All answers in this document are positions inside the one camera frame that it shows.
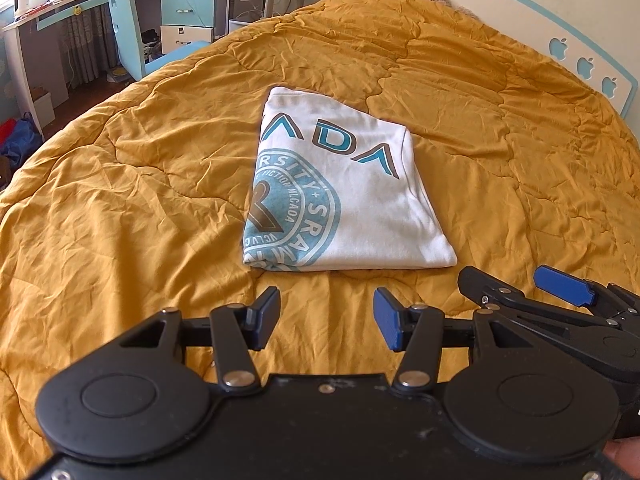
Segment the person's right hand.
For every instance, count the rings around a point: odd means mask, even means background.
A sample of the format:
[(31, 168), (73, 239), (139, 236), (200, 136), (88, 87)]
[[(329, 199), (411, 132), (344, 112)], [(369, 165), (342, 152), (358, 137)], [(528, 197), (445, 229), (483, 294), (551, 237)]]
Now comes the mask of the person's right hand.
[(608, 441), (604, 454), (633, 479), (640, 478), (640, 438)]

